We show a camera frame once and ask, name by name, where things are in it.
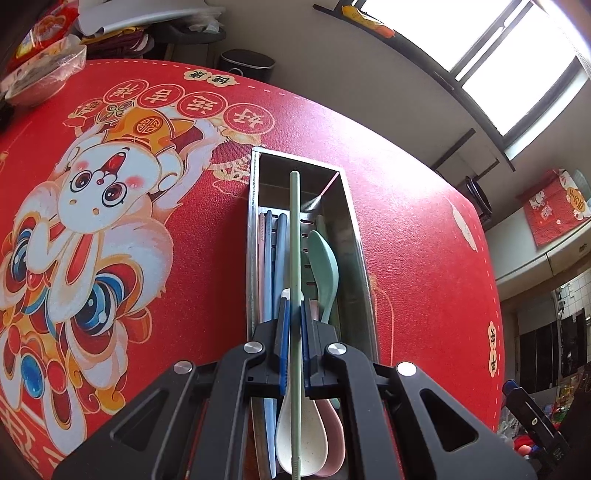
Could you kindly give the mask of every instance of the blue chopstick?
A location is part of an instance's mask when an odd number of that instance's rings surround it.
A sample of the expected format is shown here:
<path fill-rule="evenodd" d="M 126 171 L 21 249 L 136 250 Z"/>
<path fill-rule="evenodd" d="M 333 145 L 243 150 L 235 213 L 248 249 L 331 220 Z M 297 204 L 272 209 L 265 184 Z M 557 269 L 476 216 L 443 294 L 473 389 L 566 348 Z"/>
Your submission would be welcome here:
<path fill-rule="evenodd" d="M 271 224 L 273 217 L 270 210 L 265 214 L 265 258 L 263 275 L 263 301 L 262 321 L 272 319 L 272 256 L 271 256 Z M 277 401 L 274 398 L 264 398 L 265 429 L 267 432 L 267 450 L 269 451 L 269 468 L 271 478 L 277 474 L 277 461 L 275 460 L 275 426 L 277 423 Z"/>
<path fill-rule="evenodd" d="M 282 213 L 277 219 L 277 237 L 275 239 L 275 276 L 273 278 L 273 318 L 279 316 L 279 302 L 283 291 L 285 271 L 285 242 L 287 237 L 287 215 Z"/>

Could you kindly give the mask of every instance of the clutter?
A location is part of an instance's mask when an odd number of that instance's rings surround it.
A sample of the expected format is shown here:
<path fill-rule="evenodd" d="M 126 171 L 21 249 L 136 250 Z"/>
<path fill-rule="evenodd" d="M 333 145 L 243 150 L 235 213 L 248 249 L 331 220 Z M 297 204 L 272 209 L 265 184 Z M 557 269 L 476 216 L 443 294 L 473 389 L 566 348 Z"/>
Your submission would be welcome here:
<path fill-rule="evenodd" d="M 77 17 L 77 2 L 61 0 L 29 31 L 17 48 L 7 70 L 13 71 L 45 48 L 65 37 Z"/>
<path fill-rule="evenodd" d="M 94 59 L 136 59 L 154 48 L 154 39 L 142 27 L 120 30 L 103 37 L 85 38 L 87 58 Z"/>
<path fill-rule="evenodd" d="M 375 18 L 365 15 L 358 8 L 352 7 L 351 5 L 345 5 L 343 7 L 343 15 L 350 18 L 359 25 L 373 30 L 383 38 L 392 38 L 395 34 L 394 30 L 386 27 L 383 23 L 378 22 Z"/>
<path fill-rule="evenodd" d="M 47 57 L 50 55 L 57 55 L 64 50 L 68 50 L 80 43 L 80 39 L 75 35 L 68 35 L 67 37 L 62 38 L 61 40 L 56 41 L 55 43 L 49 45 L 45 50 L 39 52 L 34 57 L 28 59 L 25 63 L 20 65 L 19 68 L 13 70 L 11 73 L 6 75 L 0 83 L 0 92 L 6 92 L 11 85 L 17 81 L 17 79 L 21 78 L 23 75 L 26 74 L 27 70 L 32 68 L 33 65 L 43 57 Z"/>
<path fill-rule="evenodd" d="M 59 92 L 66 80 L 86 64 L 86 45 L 77 45 L 35 61 L 8 89 L 14 106 L 35 106 Z"/>
<path fill-rule="evenodd" d="M 83 35 L 104 35 L 125 27 L 189 17 L 210 9 L 203 0 L 119 0 L 80 12 L 76 26 Z"/>

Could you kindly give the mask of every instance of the white spoon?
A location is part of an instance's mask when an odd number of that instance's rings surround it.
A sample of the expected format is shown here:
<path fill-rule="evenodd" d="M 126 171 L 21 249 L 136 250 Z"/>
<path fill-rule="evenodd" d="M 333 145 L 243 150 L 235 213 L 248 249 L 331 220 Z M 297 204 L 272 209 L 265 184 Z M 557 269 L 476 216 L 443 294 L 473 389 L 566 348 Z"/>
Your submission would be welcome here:
<path fill-rule="evenodd" d="M 275 434 L 275 454 L 279 465 L 291 475 L 291 381 L 290 372 L 287 372 L 287 389 L 279 420 L 277 420 L 277 432 Z M 329 445 L 326 438 L 326 430 L 322 418 L 316 407 L 316 402 L 304 396 L 301 390 L 301 448 L 300 448 L 300 474 L 301 476 L 314 475 L 326 463 Z"/>

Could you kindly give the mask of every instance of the red tablecloth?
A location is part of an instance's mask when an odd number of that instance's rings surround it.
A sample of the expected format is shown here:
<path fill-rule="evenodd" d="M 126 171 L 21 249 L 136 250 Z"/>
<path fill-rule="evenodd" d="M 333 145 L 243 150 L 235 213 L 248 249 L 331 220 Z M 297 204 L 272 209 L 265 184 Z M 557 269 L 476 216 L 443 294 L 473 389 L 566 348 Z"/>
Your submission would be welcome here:
<path fill-rule="evenodd" d="M 253 145 L 345 168 L 381 361 L 415 362 L 496 427 L 499 303 L 464 197 L 292 93 L 91 61 L 0 137 L 0 418 L 43 477 L 176 360 L 245 339 Z"/>

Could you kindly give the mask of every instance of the plastic spoon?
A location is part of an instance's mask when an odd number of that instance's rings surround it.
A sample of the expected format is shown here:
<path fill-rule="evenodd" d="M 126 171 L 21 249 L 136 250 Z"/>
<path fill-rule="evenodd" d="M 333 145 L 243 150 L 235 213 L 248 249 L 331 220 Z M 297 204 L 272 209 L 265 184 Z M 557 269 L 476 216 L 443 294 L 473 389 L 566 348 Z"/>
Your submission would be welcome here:
<path fill-rule="evenodd" d="M 291 474 L 291 372 L 287 372 L 287 389 L 279 419 L 277 421 L 277 432 L 275 434 L 275 451 L 279 465 L 287 473 Z M 301 449 L 300 449 L 300 475 L 310 476 L 321 470 L 326 463 L 329 453 L 326 430 L 316 402 L 304 396 L 300 383 L 301 401 Z"/>
<path fill-rule="evenodd" d="M 308 236 L 308 258 L 318 288 L 318 303 L 322 311 L 321 321 L 328 323 L 339 285 L 339 269 L 335 254 L 316 230 L 312 230 Z"/>
<path fill-rule="evenodd" d="M 317 302 L 310 300 L 312 320 L 318 320 L 319 307 Z M 331 476 L 338 472 L 345 461 L 345 431 L 337 412 L 327 399 L 315 400 L 320 418 L 326 430 L 329 446 L 328 456 L 324 466 L 316 472 L 316 476 Z"/>
<path fill-rule="evenodd" d="M 326 243 L 329 244 L 329 236 L 328 236 L 328 232 L 326 231 L 326 222 L 324 221 L 323 215 L 316 216 L 316 230 L 318 230 L 318 233 L 320 235 L 322 235 L 322 238 L 324 238 L 324 240 L 326 240 Z M 336 302 L 333 303 L 333 307 L 330 310 L 329 323 L 333 327 L 335 327 L 337 337 L 340 338 L 339 305 Z M 335 402 L 338 403 L 337 399 L 332 399 L 330 401 L 333 403 L 333 406 L 335 405 Z"/>

